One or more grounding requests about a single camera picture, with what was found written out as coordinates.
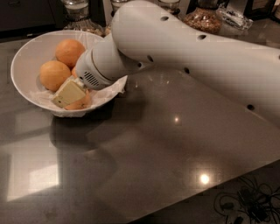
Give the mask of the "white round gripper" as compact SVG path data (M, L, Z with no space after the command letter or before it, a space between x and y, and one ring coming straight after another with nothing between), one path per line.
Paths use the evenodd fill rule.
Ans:
M112 49L86 50L78 59L75 70L87 88L101 90L116 82L117 54ZM66 80L54 94L52 102L64 108L86 96L86 88L77 79Z

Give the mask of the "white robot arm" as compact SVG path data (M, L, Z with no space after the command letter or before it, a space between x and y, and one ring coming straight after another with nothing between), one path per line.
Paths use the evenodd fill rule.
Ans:
M280 50L197 31L154 3L132 1L114 15L111 32L85 51L76 78L52 98L64 108L88 89L101 90L146 65L174 68L280 123Z

